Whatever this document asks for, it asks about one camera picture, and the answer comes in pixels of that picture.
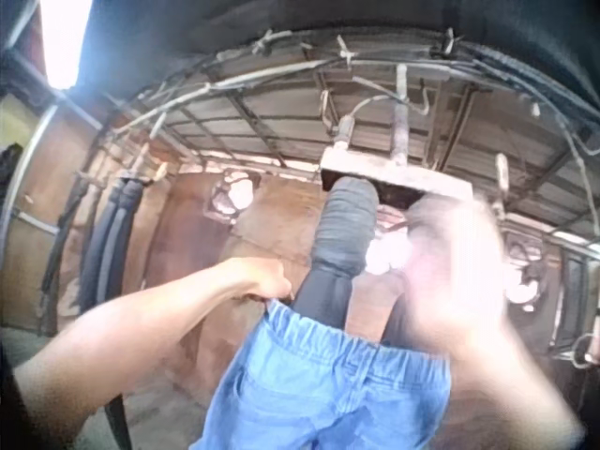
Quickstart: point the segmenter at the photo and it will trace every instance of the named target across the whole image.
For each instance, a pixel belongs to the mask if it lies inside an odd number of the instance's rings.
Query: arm
[[[512,446],[571,450],[582,441],[581,424],[509,326],[457,349],[453,359],[496,405]]]
[[[54,439],[73,438],[219,303],[246,293],[285,296],[290,288],[275,260],[231,259],[92,309],[15,370],[33,425]]]
[[[581,425],[503,323],[503,245],[493,217],[481,203],[428,198],[409,213],[413,333],[471,375],[502,414],[512,446],[572,448]]]

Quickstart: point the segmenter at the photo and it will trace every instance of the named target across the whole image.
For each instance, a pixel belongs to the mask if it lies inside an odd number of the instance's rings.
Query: blurred hand
[[[458,355],[499,328],[501,237],[482,202],[425,197],[407,216],[409,326],[428,349]]]
[[[263,298],[282,298],[290,294],[292,284],[283,275],[283,264],[270,258],[232,258],[234,273],[247,283],[247,293]]]

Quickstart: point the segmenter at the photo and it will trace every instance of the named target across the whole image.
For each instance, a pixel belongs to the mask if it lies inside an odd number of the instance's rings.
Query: black leggings
[[[377,193],[367,181],[342,178],[334,185],[315,232],[311,268],[292,303],[305,317],[344,329],[353,293],[353,279],[365,268],[374,237]],[[402,334],[404,303],[400,297],[383,332],[382,343],[406,345]]]

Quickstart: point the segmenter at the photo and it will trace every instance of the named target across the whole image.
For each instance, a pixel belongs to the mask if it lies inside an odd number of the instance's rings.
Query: concrete floor
[[[48,342],[33,333],[2,328],[8,361],[17,366]],[[125,393],[129,431],[135,449],[184,449],[202,434],[206,409],[177,389],[160,370]],[[73,446],[76,450],[118,450],[102,409],[90,417]]]

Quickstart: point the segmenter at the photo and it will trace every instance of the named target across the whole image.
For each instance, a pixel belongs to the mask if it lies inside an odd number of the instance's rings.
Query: metal ceiling
[[[428,54],[429,42],[394,42],[393,36],[352,36],[353,52],[380,49]],[[395,89],[395,61],[391,58],[359,60],[339,58],[340,48],[333,39],[319,47],[298,42],[269,48],[256,54],[258,46],[229,51],[217,56],[210,67],[188,72],[184,78],[165,81],[158,90],[145,93],[131,106],[138,112],[163,108],[166,97],[190,94],[192,100],[169,110],[163,131],[192,150],[200,160],[264,157],[264,162],[286,167],[293,161],[318,164],[331,135],[320,117],[323,90],[330,92],[327,116],[335,123],[361,100],[374,92],[353,82],[360,76],[383,87]],[[259,70],[281,68],[307,61],[329,61],[317,70],[300,70],[258,83],[230,84],[232,77],[245,77]],[[495,157],[508,157],[511,196],[508,210],[534,218],[557,231],[569,231],[594,239],[590,203],[581,172],[551,106],[516,92],[493,77],[485,77],[443,59],[404,57],[408,64],[409,98],[418,104],[425,86],[430,103],[427,116],[411,112],[410,159],[438,167],[471,181],[476,190],[496,192]],[[196,98],[198,89],[206,93]],[[373,102],[356,116],[352,148],[373,154],[390,150],[392,101]],[[588,146],[598,146],[598,136],[587,127],[577,129]],[[585,157],[595,207],[600,207],[600,160]]]

